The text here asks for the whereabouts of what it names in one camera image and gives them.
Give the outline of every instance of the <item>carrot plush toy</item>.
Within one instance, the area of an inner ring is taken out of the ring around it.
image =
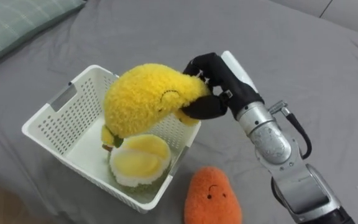
[[[229,179],[216,167],[192,178],[185,202],[185,224],[241,224],[242,212]]]

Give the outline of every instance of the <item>gray fabric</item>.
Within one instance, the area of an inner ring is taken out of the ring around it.
[[[269,1],[88,1],[78,15],[0,64],[0,184],[33,212],[48,211],[62,223],[176,224],[183,223],[191,175],[211,165],[230,178],[244,223],[293,223],[230,113],[203,123],[171,186],[146,215],[21,133],[24,122],[88,65],[120,74],[146,62],[183,70],[194,56],[223,50],[237,57],[267,105],[289,102],[313,142],[308,162],[358,223],[358,33]]]
[[[82,0],[0,0],[0,57],[84,3]]]

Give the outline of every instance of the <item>pillow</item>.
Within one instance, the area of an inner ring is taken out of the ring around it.
[[[0,0],[0,58],[84,4],[82,0]]]

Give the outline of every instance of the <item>yellow plush toy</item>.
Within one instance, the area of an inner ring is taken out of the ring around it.
[[[124,138],[148,131],[171,113],[185,125],[196,124],[198,120],[180,108],[208,94],[210,91],[201,79],[170,67],[148,63],[132,68],[105,95],[104,148],[110,151],[113,146],[119,147]]]

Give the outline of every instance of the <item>yellow fruit flesh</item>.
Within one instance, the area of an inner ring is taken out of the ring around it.
[[[149,177],[161,168],[161,161],[157,156],[125,151],[114,157],[117,170],[128,177]]]
[[[128,139],[125,148],[153,154],[159,156],[161,159],[167,159],[169,151],[164,140],[151,134]]]

